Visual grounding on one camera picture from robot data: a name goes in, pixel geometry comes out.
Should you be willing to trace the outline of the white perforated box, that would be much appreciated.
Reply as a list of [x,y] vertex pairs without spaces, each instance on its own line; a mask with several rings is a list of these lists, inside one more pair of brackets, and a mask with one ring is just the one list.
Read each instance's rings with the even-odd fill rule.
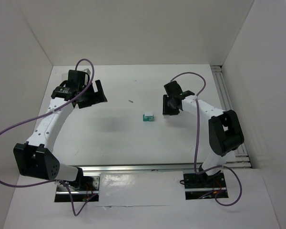
[[[84,84],[87,84],[89,82],[89,80],[90,80],[91,71],[88,68],[86,68],[86,69],[82,70],[82,72],[85,72],[85,82],[84,82]],[[68,73],[63,73],[61,75],[61,80],[62,81],[68,80]]]

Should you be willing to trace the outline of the light green G block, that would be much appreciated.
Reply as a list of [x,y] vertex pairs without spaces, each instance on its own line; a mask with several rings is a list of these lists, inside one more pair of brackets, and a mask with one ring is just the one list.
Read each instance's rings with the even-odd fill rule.
[[154,115],[149,117],[149,122],[153,122],[154,121]]

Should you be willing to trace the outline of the dark green H block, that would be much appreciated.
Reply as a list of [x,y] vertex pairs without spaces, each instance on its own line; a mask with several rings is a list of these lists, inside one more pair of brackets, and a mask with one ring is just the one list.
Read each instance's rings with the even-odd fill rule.
[[143,115],[143,121],[144,121],[144,122],[149,122],[149,117],[148,117],[148,116]]

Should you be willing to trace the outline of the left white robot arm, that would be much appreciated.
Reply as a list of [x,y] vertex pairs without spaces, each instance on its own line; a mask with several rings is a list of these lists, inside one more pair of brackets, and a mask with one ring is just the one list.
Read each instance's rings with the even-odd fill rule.
[[100,80],[94,83],[97,87],[95,91],[90,83],[91,76],[89,69],[69,70],[67,80],[51,94],[47,109],[51,114],[41,119],[25,143],[15,145],[13,153],[22,176],[48,181],[62,180],[74,189],[93,181],[83,175],[81,168],[59,162],[53,152],[57,136],[75,107],[82,109],[107,101]]

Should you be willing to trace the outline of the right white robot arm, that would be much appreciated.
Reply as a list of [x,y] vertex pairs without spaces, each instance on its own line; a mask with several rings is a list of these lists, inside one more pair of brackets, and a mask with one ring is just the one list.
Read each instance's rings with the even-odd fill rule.
[[207,122],[211,151],[203,164],[197,168],[199,144],[196,143],[194,172],[198,175],[200,182],[214,179],[226,163],[226,155],[244,143],[244,135],[236,112],[215,108],[199,99],[193,92],[182,91],[177,81],[167,83],[164,85],[164,89],[166,94],[163,95],[163,115],[178,115],[181,111],[185,111],[196,116],[197,141],[200,137],[201,121]]

